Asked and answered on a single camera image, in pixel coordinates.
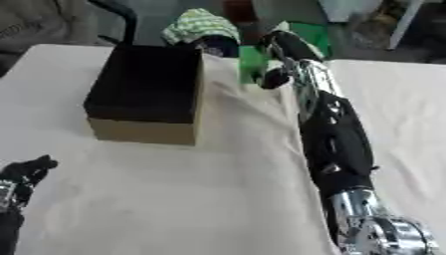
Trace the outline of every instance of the green object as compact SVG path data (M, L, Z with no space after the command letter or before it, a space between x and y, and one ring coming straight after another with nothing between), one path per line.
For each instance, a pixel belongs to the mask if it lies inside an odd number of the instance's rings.
M268 57L260 53L254 46L240 47L240 83L254 84L256 75L263 76L268 67Z
M324 25L290 22L290 30L318 47L326 58L330 56L329 32Z

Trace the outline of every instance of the robotic arm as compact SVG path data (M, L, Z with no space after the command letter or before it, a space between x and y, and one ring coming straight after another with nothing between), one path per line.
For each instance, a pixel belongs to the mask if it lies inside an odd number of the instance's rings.
M34 188L58 163L49 156L14 162L0 171L0 255L12 255L23 223L22 209Z
M261 87L292 81L299 106L302 144L319 189L327 226L343 255L439 255L420 223L392 215L374 191L373 154L367 136L330 70L297 35L275 31L259 50L283 63Z

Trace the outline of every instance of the white tablecloth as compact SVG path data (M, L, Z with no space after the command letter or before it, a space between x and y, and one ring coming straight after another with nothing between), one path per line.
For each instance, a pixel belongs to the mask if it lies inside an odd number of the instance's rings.
M334 254L289 88L241 87L236 62L205 56L195 147L98 141L82 102L110 51L38 46L0 81L3 164L61 163L26 208L17 254ZM331 65L382 167L379 194L446 248L445 69Z

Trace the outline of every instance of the checkered cloth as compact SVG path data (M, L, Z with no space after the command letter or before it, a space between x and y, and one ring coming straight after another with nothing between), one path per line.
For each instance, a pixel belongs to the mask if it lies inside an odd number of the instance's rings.
M240 44L237 28L223 17L215 16L205 9L190 9L162 31L162 37L170 44L192 43L203 36L226 36Z

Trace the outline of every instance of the black box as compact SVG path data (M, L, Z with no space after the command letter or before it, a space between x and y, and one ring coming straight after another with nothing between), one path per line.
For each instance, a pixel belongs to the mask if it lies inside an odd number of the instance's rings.
M200 51L118 46L84 108L99 139L195 144L201 90Z

